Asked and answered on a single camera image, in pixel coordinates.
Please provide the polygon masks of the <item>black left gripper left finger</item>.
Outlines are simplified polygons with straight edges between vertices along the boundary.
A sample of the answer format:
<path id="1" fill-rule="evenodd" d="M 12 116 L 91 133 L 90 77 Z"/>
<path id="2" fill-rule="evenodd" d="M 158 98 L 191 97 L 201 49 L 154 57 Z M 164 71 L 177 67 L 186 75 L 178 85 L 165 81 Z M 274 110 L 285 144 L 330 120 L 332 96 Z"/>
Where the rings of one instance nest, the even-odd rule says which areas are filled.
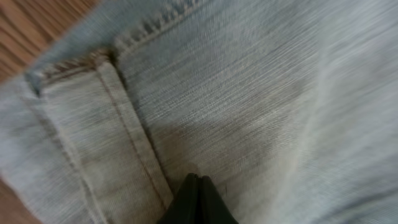
<path id="1" fill-rule="evenodd" d="M 197 199 L 198 176 L 189 173 L 157 224 L 195 224 Z"/>

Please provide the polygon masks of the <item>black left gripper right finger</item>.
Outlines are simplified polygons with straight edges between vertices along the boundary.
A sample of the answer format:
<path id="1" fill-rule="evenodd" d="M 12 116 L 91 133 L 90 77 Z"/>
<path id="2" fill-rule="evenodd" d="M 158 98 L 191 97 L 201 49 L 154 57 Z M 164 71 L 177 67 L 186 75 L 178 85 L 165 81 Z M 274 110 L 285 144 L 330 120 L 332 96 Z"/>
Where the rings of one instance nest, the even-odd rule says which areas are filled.
<path id="1" fill-rule="evenodd" d="M 199 183 L 198 223 L 238 224 L 208 176 L 203 176 Z"/>

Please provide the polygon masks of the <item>light blue denim shorts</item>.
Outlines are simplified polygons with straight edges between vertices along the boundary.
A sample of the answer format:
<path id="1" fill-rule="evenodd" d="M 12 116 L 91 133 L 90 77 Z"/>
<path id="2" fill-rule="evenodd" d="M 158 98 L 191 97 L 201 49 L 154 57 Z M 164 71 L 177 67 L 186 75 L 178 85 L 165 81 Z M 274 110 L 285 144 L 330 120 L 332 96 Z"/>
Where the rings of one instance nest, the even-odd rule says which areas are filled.
<path id="1" fill-rule="evenodd" d="M 396 223 L 397 2 L 107 1 L 1 85 L 44 223 L 155 223 L 189 173 L 239 223 Z"/>

